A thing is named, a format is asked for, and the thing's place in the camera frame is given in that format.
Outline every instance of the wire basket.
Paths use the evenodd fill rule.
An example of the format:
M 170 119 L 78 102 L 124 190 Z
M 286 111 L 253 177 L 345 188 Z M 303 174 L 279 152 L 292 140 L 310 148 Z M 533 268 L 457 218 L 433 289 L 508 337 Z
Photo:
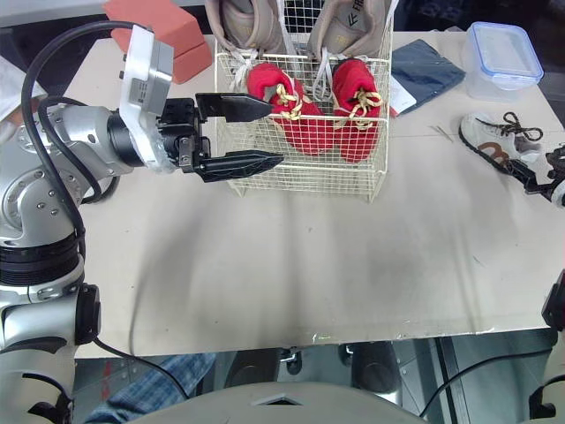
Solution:
M 298 7 L 297 3 L 287 2 L 285 8 L 286 27 L 297 54 L 264 54 L 256 57 L 253 53 L 241 53 L 241 57 L 235 58 L 217 42 L 216 91 L 226 91 L 226 88 L 234 87 L 237 73 L 241 72 L 243 59 L 247 62 L 248 69 L 264 62 L 275 64 L 292 78 L 300 80 L 306 95 L 310 99 L 313 98 L 311 89 L 320 63 L 310 58 L 305 46 L 321 8 Z M 276 114 L 251 123 L 226 123 L 223 118 L 217 119 L 218 154 L 258 149 L 284 156 L 284 161 L 272 170 L 250 178 L 231 180 L 231 187 L 239 195 L 243 196 L 249 188 L 256 188 L 356 195 L 373 201 L 388 167 L 392 29 L 391 19 L 385 27 L 378 57 L 362 58 L 373 74 L 377 90 L 382 97 L 379 117 L 355 117 L 354 120 L 338 117 L 334 114 L 333 102 L 328 100 L 316 102 L 325 116 L 302 115 L 294 125 L 284 125 L 285 118 Z M 329 59 L 332 67 L 338 62 L 338 57 Z M 358 125 L 367 129 L 359 130 Z M 309 155 L 307 147 L 310 135 L 319 132 L 326 132 L 328 144 L 333 147 L 317 155 Z

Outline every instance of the black cord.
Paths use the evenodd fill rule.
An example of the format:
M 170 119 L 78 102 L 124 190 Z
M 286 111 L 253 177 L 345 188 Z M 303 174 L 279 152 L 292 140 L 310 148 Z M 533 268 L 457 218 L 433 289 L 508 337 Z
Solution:
M 149 362 L 148 360 L 144 360 L 143 358 L 140 358 L 139 356 L 130 355 L 129 353 L 121 352 L 118 349 L 113 348 L 112 346 L 108 346 L 107 344 L 102 342 L 100 340 L 100 338 L 98 338 L 98 337 L 94 339 L 94 344 L 97 345 L 98 347 L 100 347 L 101 349 L 103 349 L 106 352 L 110 352 L 110 353 L 112 353 L 116 356 L 121 356 L 122 358 L 126 358 L 127 360 L 137 360 L 138 362 L 142 363 L 143 365 L 147 365 L 148 367 L 151 367 L 155 371 L 160 372 L 161 374 L 163 374 L 164 376 L 166 376 L 167 378 L 170 379 L 170 381 L 178 389 L 179 393 L 182 395 L 184 400 L 188 400 L 188 394 L 186 393 L 182 384 L 177 380 L 177 378 L 173 374 L 171 374 L 165 368 L 160 367 L 160 366 L 154 364 L 153 362 Z
M 463 371 L 459 371 L 457 374 L 455 374 L 449 380 L 444 382 L 440 387 L 438 387 L 438 389 L 432 394 L 432 397 L 430 397 L 430 400 L 428 400 L 426 406 L 424 407 L 424 409 L 420 413 L 419 417 L 424 418 L 426 416 L 428 410 L 430 409 L 430 406 L 432 405 L 433 401 L 440 395 L 440 393 L 442 393 L 453 382 L 456 382 L 457 380 L 459 380 L 464 375 L 469 374 L 471 371 L 473 371 L 473 370 L 475 370 L 479 367 L 483 367 L 484 365 L 487 365 L 487 364 L 490 364 L 490 363 L 493 363 L 493 362 L 497 362 L 499 360 L 517 360 L 517 359 L 521 359 L 521 358 L 532 358 L 534 356 L 545 355 L 546 353 L 550 353 L 550 351 L 551 351 L 551 349 L 544 349 L 543 351 L 537 351 L 537 352 L 516 353 L 516 354 L 512 354 L 512 355 L 495 356 L 494 358 L 490 358 L 488 360 L 481 360 L 480 362 L 477 362 L 476 364 L 471 365 L 470 367 L 467 367 Z
M 482 121 L 477 117 L 475 119 L 477 119 L 481 124 L 500 129 L 502 135 L 509 135 L 510 133 L 514 133 L 516 135 L 522 134 L 529 141 L 539 141 L 544 136 L 544 132 L 538 127 L 533 126 L 531 128 L 523 128 L 520 125 L 518 116 L 512 111 L 506 112 L 502 117 L 506 124 L 492 124 L 490 122 Z M 534 137 L 531 133 L 538 133 L 538 137 Z
M 104 190 L 104 193 L 102 193 L 102 196 L 100 196 L 100 199 L 98 199 L 98 201 L 105 201 L 109 199 L 112 196 L 112 194 L 116 192 L 119 184 L 120 184 L 120 177 L 113 177 L 112 180 L 109 182 L 108 188 Z
M 82 203 L 94 203 L 102 197 L 102 189 L 100 188 L 98 180 L 85 166 L 85 164 L 80 161 L 80 159 L 72 152 L 72 150 L 70 150 L 67 145 L 64 144 L 64 141 L 61 140 L 59 134 L 57 134 L 57 131 L 55 131 L 55 128 L 53 127 L 53 124 L 51 124 L 51 121 L 47 114 L 47 108 L 49 106 L 53 106 L 59 103 L 71 104 L 75 106 L 86 106 L 83 102 L 69 99 L 67 97 L 50 96 L 42 99 L 39 102 L 39 106 L 37 108 L 37 116 L 39 117 L 41 126 L 45 130 L 49 141 L 59 149 L 59 151 L 69 160 L 70 163 L 74 165 L 77 170 L 79 170 L 79 172 L 88 181 L 88 184 L 92 187 L 94 194 L 83 199 Z
M 60 34 L 58 37 L 50 41 L 47 46 L 45 46 L 39 54 L 35 57 L 33 62 L 29 65 L 29 68 L 24 78 L 24 83 L 21 89 L 21 111 L 24 118 L 24 124 L 26 125 L 27 133 L 31 139 L 37 156 L 41 160 L 41 164 L 45 170 L 45 176 L 48 181 L 53 185 L 55 189 L 57 200 L 63 206 L 64 211 L 69 216 L 74 226 L 76 237 L 79 240 L 79 251 L 83 258 L 86 258 L 87 248 L 85 244 L 85 226 L 82 221 L 82 216 L 80 216 L 79 208 L 74 203 L 73 198 L 67 191 L 61 176 L 57 170 L 55 164 L 49 157 L 49 153 L 43 142 L 37 127 L 34 122 L 34 111 L 32 108 L 32 92 L 34 90 L 35 81 L 39 76 L 41 69 L 45 63 L 68 42 L 80 37 L 84 34 L 90 34 L 98 31 L 107 31 L 115 28 L 126 28 L 132 29 L 134 24 L 132 22 L 122 22 L 122 21 L 102 21 L 102 22 L 92 22 L 79 26 L 77 28 L 70 29 Z

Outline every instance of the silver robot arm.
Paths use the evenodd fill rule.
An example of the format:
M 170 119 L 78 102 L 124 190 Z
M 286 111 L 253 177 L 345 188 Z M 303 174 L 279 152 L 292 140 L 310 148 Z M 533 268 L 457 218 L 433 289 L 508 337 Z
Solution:
M 172 48 L 134 26 L 119 112 L 50 107 L 59 143 L 96 180 L 145 166 L 219 181 L 251 176 L 283 159 L 256 150 L 210 157 L 200 130 L 208 117 L 254 120 L 271 106 L 248 95 L 197 95 L 198 108 L 192 99 L 168 100 L 171 75 Z M 91 185 L 40 121 L 35 115 L 41 142 L 78 207 Z M 98 289 L 84 283 L 75 226 L 25 126 L 0 145 L 0 170 L 0 422 L 71 422 L 73 358 L 100 332 Z

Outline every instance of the shoelace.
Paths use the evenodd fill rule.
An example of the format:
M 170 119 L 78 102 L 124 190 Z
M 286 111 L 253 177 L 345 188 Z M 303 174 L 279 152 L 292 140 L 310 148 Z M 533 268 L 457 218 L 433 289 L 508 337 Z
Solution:
M 281 105 L 283 104 L 284 106 L 287 106 L 289 102 L 296 102 L 296 105 L 294 106 L 294 108 L 290 110 L 290 112 L 287 112 L 286 110 L 281 111 L 281 116 L 286 117 L 291 121 L 296 121 L 297 119 L 300 119 L 300 116 L 302 115 L 302 106 L 304 102 L 312 103 L 312 100 L 310 100 L 305 95 L 303 95 L 302 98 L 299 98 L 297 95 L 289 95 L 286 92 L 286 88 L 284 87 L 283 84 L 278 84 L 276 86 L 276 93 L 279 96 L 279 99 L 277 100 L 278 104 Z
M 492 128 L 500 130 L 501 135 L 503 136 L 509 135 L 511 133 L 522 134 L 529 141 L 539 141 L 544 136 L 544 132 L 541 131 L 541 129 L 539 129 L 538 127 L 533 126 L 531 128 L 523 128 L 520 125 L 520 121 L 516 116 L 516 113 L 511 111 L 506 112 L 502 117 L 506 124 L 492 124 L 490 122 L 485 122 L 481 119 L 478 119 L 477 117 L 475 119 L 477 119 L 481 124 L 488 125 Z M 530 132 L 537 132 L 539 136 L 533 137 L 532 135 L 530 135 Z
M 358 130 L 361 131 L 368 130 L 373 126 L 374 122 L 363 121 L 359 118 L 365 117 L 372 108 L 377 108 L 381 106 L 382 97 L 376 91 L 365 91 L 363 88 L 360 88 L 358 91 L 355 92 L 355 94 L 353 95 L 353 99 L 351 100 L 357 100 L 358 103 L 351 110 L 349 118 L 353 120 Z M 360 115 L 357 115 L 358 110 L 362 110 Z M 345 121 L 338 121 L 334 124 L 334 127 L 335 129 L 338 129 L 338 128 L 342 128 L 344 125 L 345 125 Z
M 245 82 L 247 80 L 247 73 L 253 68 L 253 62 L 259 55 L 258 50 L 242 50 L 236 49 L 230 52 L 232 57 L 234 57 L 238 63 L 238 68 L 235 71 L 234 79 L 230 83 L 230 91 L 240 91 L 245 92 Z
M 286 25 L 284 23 L 284 0 L 276 0 L 276 7 L 279 15 L 279 25 L 281 26 L 282 42 L 284 43 L 284 47 L 286 48 L 286 54 L 295 56 L 297 54 L 297 51 L 294 48 L 294 44 L 292 44 L 292 41 L 290 40 L 289 32 L 287 31 Z
M 321 60 L 312 84 L 312 96 L 316 102 L 331 102 L 333 86 L 332 68 L 329 64 L 328 48 L 321 48 Z

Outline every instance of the white table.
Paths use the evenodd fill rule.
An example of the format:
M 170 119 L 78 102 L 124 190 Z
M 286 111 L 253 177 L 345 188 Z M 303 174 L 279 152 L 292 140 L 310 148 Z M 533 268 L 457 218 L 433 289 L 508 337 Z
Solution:
M 395 34 L 395 45 L 417 37 L 459 63 L 462 34 Z M 66 94 L 115 108 L 122 66 L 115 43 L 100 40 Z M 210 67 L 170 95 L 212 91 L 213 78 Z M 122 178 L 110 201 L 82 209 L 101 339 L 151 355 L 543 326 L 540 308 L 564 265 L 564 211 L 429 127 L 456 134 L 468 111 L 514 110 L 546 131 L 548 146 L 565 133 L 536 87 L 511 107 L 462 90 L 393 123 L 389 173 L 371 205 L 238 198 L 181 172 Z

